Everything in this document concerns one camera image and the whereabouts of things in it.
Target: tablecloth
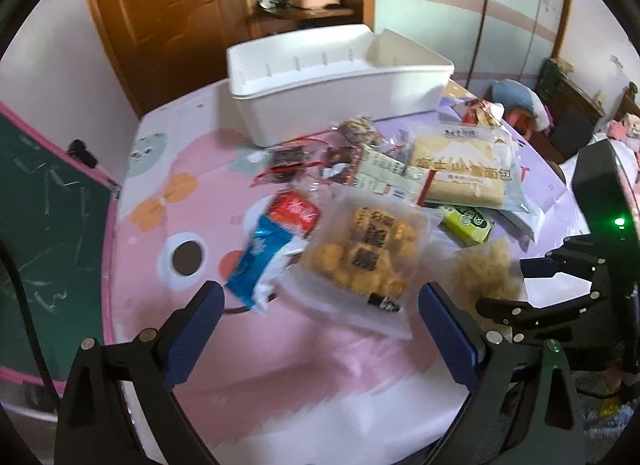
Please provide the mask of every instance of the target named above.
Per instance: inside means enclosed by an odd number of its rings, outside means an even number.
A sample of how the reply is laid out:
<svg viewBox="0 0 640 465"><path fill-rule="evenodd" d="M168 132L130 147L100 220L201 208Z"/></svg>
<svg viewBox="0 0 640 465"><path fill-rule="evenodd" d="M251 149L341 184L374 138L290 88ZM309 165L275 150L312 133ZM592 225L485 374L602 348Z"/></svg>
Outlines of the tablecloth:
<svg viewBox="0 0 640 465"><path fill-rule="evenodd" d="M410 119L447 117L455 114L445 100L438 112ZM393 134L407 121L378 124ZM579 212L555 173L521 138L520 145L524 189L546 211L545 226L536 245L518 241L508 224L492 236L508 235L521 257L536 257L578 233ZM146 115L118 208L107 342L159 327L204 280L225 282L278 190L250 186L261 153L226 80ZM443 232L437 236L443 249L456 248ZM174 262L185 251L196 263L178 272ZM532 304L588 292L586 281L566 277L527 282ZM239 305L231 295L226 301ZM440 437L465 400L415 309L414 338L397 341L334 323L286 296L269 306L266 317L224 316L188 382L175 389L222 465L394 463ZM130 387L127 399L145 448L161 461Z"/></svg>

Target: white plastic bin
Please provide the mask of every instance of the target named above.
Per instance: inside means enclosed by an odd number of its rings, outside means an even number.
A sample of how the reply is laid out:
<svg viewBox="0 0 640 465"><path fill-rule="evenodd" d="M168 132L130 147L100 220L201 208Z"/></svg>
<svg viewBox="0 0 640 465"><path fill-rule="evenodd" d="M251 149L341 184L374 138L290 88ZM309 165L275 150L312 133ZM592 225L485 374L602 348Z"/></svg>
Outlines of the white plastic bin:
<svg viewBox="0 0 640 465"><path fill-rule="evenodd" d="M227 50L230 89L254 143L271 146L359 114L374 120L438 106L453 64L365 24L266 37Z"/></svg>

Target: metal screw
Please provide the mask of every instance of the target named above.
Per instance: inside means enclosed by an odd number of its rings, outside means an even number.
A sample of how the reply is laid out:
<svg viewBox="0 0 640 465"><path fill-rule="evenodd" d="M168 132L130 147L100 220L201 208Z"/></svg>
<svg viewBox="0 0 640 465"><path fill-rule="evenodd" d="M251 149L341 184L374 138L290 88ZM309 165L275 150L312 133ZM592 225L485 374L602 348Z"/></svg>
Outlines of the metal screw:
<svg viewBox="0 0 640 465"><path fill-rule="evenodd" d="M87 337L86 339L84 339L82 342L80 342L80 347L86 351L86 350L90 350L91 348L93 348L95 346L95 340L92 339L91 337Z"/></svg>
<svg viewBox="0 0 640 465"><path fill-rule="evenodd" d="M154 330L153 328L147 328L140 332L138 338L143 342L151 342L156 338L156 335L158 335L158 332L156 330Z"/></svg>
<svg viewBox="0 0 640 465"><path fill-rule="evenodd" d="M500 344L502 342L502 335L497 331L487 331L486 339L491 342L491 344Z"/></svg>
<svg viewBox="0 0 640 465"><path fill-rule="evenodd" d="M559 353L562 350L562 346L555 339L549 339L546 341L546 347L552 350L554 353Z"/></svg>

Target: green snack package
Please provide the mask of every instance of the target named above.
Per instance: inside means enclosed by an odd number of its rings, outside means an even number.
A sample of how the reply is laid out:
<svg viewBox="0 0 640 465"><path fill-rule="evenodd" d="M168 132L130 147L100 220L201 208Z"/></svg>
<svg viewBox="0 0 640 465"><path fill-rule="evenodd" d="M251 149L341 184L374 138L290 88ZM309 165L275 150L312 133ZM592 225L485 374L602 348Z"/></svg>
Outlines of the green snack package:
<svg viewBox="0 0 640 465"><path fill-rule="evenodd" d="M460 238L466 246L479 245L489 238L494 224L479 210L453 205L443 205L439 209L444 214L442 225Z"/></svg>

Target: wooden door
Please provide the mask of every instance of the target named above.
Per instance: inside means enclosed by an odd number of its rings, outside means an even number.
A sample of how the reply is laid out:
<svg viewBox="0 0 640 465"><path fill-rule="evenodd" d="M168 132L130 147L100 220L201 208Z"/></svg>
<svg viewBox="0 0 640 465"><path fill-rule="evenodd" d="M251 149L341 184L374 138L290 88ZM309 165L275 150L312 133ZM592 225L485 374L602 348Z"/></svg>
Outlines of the wooden door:
<svg viewBox="0 0 640 465"><path fill-rule="evenodd" d="M89 0L120 82L142 116L226 77L249 39L242 0Z"/></svg>

